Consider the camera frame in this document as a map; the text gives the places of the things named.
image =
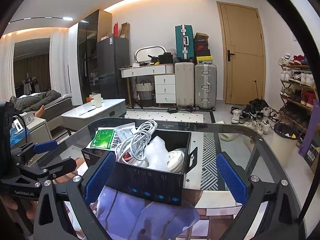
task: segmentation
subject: green packet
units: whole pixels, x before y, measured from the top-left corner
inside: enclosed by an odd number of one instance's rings
[[[108,151],[115,151],[120,143],[119,137],[114,130],[110,127],[98,128],[93,140],[88,144],[87,148],[98,148]]]

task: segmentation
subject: white drawer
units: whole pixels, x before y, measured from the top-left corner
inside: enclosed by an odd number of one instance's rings
[[[175,94],[176,86],[175,85],[155,85],[156,94]]]
[[[174,75],[157,75],[155,76],[155,85],[174,85]]]
[[[157,103],[176,103],[176,94],[156,94],[156,102]]]
[[[135,76],[146,76],[146,75],[157,75],[157,74],[168,74],[174,73],[173,64],[168,65],[156,65],[132,69],[122,69],[121,76],[124,77],[135,77]]]

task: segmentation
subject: cable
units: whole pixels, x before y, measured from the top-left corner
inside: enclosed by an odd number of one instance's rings
[[[129,164],[133,164],[136,161],[143,161],[146,158],[144,148],[151,140],[151,136],[157,126],[158,124],[154,120],[144,122],[132,136],[118,144],[115,150],[117,161]],[[124,155],[129,151],[130,157],[124,158]]]

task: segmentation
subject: silver suitcase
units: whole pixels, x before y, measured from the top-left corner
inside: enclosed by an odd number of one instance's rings
[[[215,111],[217,99],[217,67],[213,64],[195,66],[195,101],[196,109]]]
[[[177,106],[195,104],[195,65],[181,62],[174,65]]]

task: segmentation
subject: coffee table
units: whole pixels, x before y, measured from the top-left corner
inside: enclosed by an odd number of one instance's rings
[[[89,102],[62,114],[62,126],[71,135],[71,131],[78,131],[96,120],[105,117],[124,117],[126,112],[125,99],[105,99],[99,108],[95,108]]]

